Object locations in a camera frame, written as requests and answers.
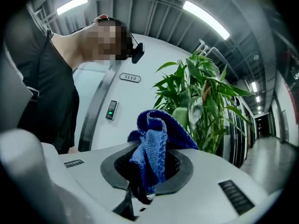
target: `black vent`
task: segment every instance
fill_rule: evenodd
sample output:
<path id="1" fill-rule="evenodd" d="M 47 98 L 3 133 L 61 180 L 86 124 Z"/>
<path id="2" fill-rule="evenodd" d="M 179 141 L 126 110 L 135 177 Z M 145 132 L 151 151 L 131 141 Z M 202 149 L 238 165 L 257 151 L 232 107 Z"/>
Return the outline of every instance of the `black vent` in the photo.
<path id="1" fill-rule="evenodd" d="M 82 159 L 76 159 L 73 161 L 64 162 L 64 165 L 66 166 L 66 168 L 70 168 L 70 167 L 74 167 L 74 166 L 77 166 L 82 163 L 84 163 L 84 161 Z"/>
<path id="2" fill-rule="evenodd" d="M 246 197 L 246 195 L 235 185 L 232 180 L 218 183 L 234 209 L 239 215 L 249 211 L 254 204 Z"/>

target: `dark blue towel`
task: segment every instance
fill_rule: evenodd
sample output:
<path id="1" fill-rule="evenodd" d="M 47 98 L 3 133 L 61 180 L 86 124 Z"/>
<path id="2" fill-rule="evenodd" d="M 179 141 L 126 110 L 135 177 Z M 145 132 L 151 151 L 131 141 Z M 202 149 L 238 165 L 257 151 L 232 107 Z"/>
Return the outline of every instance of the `dark blue towel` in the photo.
<path id="1" fill-rule="evenodd" d="M 138 130 L 132 131 L 128 142 L 140 140 L 130 162 L 137 163 L 142 185 L 147 192 L 165 181 L 166 148 L 194 148 L 197 144 L 170 114 L 162 110 L 146 110 L 137 119 Z"/>

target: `bamboo plant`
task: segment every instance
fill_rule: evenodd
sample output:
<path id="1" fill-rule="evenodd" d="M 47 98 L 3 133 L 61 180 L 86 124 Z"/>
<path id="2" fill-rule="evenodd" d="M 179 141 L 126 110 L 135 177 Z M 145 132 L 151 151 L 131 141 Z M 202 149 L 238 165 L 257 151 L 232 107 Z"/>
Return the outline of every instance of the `bamboo plant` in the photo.
<path id="1" fill-rule="evenodd" d="M 175 73 L 164 74 L 163 80 L 153 86 L 157 89 L 154 108 L 171 114 L 192 136 L 200 150 L 214 154 L 227 132 L 224 128 L 224 119 L 245 135 L 232 120 L 224 117 L 224 109 L 235 112 L 250 125 L 234 106 L 231 97 L 253 93 L 225 83 L 227 67 L 220 76 L 213 60 L 199 55 L 202 52 L 202 50 L 194 51 L 192 56 L 185 57 L 178 63 L 167 62 L 156 71 L 173 65 L 178 66 Z M 224 98 L 231 105 L 224 106 Z"/>

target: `fluorescent light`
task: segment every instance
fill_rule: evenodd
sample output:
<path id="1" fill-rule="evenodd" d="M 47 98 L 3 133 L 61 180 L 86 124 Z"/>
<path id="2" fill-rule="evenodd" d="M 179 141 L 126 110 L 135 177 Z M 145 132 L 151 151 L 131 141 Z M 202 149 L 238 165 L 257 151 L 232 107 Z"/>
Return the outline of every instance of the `fluorescent light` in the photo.
<path id="1" fill-rule="evenodd" d="M 68 2 L 67 4 L 64 4 L 63 6 L 61 6 L 60 8 L 57 9 L 57 14 L 60 15 L 74 7 L 80 6 L 82 4 L 87 3 L 88 0 L 73 0 Z"/>
<path id="2" fill-rule="evenodd" d="M 255 81 L 251 83 L 251 86 L 253 88 L 253 92 L 257 92 L 257 86 L 256 86 L 256 82 Z"/>
<path id="3" fill-rule="evenodd" d="M 194 14 L 195 16 L 199 17 L 201 20 L 206 22 L 216 32 L 218 32 L 219 35 L 222 36 L 224 40 L 229 38 L 230 36 L 229 32 L 214 17 L 212 17 L 205 10 L 201 9 L 199 6 L 189 1 L 186 1 L 183 6 L 183 9 Z"/>

